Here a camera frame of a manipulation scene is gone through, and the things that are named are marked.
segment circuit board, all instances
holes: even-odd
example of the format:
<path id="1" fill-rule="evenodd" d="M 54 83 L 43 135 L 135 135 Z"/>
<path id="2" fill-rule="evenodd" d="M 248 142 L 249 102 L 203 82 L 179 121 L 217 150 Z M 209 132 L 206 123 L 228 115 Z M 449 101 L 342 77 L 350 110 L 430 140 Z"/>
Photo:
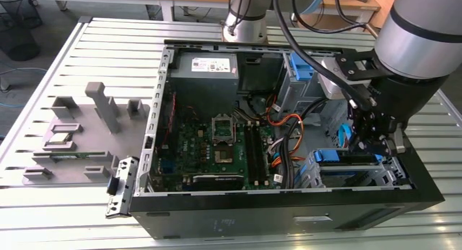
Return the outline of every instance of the circuit board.
<path id="1" fill-rule="evenodd" d="M 234 125 L 236 141 L 233 144 L 213 143 L 211 123 L 186 123 L 179 127 L 177 154 L 170 159 L 159 160 L 158 173 L 154 175 L 157 191 L 189 191 L 195 175 L 240 175 L 245 177 L 245 188 L 272 189 L 269 181 L 269 162 L 266 160 L 268 139 L 273 136 L 272 127 L 253 127 L 261 136 L 260 150 L 265 162 L 265 181 L 250 180 L 246 149 L 245 124 Z M 226 132 L 226 127 L 218 127 L 219 132 Z"/>

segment ram slot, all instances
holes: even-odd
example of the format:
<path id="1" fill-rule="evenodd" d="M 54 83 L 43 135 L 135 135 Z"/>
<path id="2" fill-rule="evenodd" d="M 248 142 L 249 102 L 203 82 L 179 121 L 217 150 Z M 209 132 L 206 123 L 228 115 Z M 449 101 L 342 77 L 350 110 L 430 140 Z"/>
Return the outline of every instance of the ram slot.
<path id="1" fill-rule="evenodd" d="M 245 129 L 245 140 L 246 140 L 246 156 L 248 156 L 248 173 L 249 183 L 254 183 L 260 180 L 257 171 L 257 160 L 254 153 L 254 138 L 253 138 L 253 127 L 248 126 Z"/>
<path id="2" fill-rule="evenodd" d="M 256 184 L 256 181 L 265 182 L 266 180 L 266 166 L 265 156 L 262 149 L 262 137 L 258 126 L 246 127 L 246 151 L 248 151 L 248 168 L 249 168 L 249 181 Z"/>

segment metal case frame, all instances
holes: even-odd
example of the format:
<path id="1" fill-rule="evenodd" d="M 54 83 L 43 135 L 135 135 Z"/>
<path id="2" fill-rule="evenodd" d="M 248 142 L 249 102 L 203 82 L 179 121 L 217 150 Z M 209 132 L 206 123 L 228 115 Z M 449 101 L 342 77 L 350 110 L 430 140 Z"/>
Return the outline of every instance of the metal case frame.
<path id="1" fill-rule="evenodd" d="M 177 48 L 218 52 L 292 52 L 288 46 L 281 45 L 230 45 L 221 42 L 187 41 L 166 41 L 166 44 L 146 133 L 146 137 L 153 139 L 157 134 L 157 116 L 167 69 Z M 306 49 L 313 55 L 317 52 L 324 55 L 326 52 L 342 52 L 342 49 L 333 48 Z M 153 157 L 154 148 L 143 147 L 130 213 L 150 235 L 159 239 L 361 230 L 402 213 L 426 209 L 444 201 L 413 147 L 398 157 L 414 186 L 414 189 L 406 190 L 321 189 L 318 192 L 308 193 L 301 189 L 293 189 L 277 192 L 250 190 L 194 194 L 151 193 L 147 178 Z"/>

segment trash bin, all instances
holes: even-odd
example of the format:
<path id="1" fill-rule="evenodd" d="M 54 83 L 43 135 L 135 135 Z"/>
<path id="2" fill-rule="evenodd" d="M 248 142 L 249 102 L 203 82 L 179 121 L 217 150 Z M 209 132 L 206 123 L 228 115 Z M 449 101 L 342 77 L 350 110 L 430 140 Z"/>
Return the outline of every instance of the trash bin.
<path id="1" fill-rule="evenodd" d="M 42 26 L 43 21 L 35 6 L 37 0 L 0 0 L 6 12 L 18 15 L 27 28 L 33 29 Z"/>
<path id="2" fill-rule="evenodd" d="M 19 16 L 0 13 L 0 50 L 14 61 L 35 58 L 41 47 Z"/>

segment aluminum work table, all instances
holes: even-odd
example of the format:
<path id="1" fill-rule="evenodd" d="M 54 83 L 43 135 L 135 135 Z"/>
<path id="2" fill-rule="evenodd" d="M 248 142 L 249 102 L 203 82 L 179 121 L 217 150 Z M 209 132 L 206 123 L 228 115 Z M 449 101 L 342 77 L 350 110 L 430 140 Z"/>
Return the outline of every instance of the aluminum work table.
<path id="1" fill-rule="evenodd" d="M 370 35 L 321 35 L 293 29 L 302 45 L 369 50 Z M 134 218 L 105 218 L 105 184 L 29 187 L 23 168 L 34 166 L 31 151 L 54 117 L 55 96 L 90 103 L 89 81 L 106 84 L 118 102 L 149 102 L 157 87 L 166 38 L 221 41 L 217 24 L 94 18 L 79 23 L 0 146 L 2 249 L 461 249 L 462 246 L 462 129 L 461 116 L 438 92 L 412 118 L 408 135 L 446 201 L 398 216 L 368 231 L 305 235 L 245 236 L 221 239 L 154 240 Z M 284 44 L 280 28 L 269 41 Z"/>

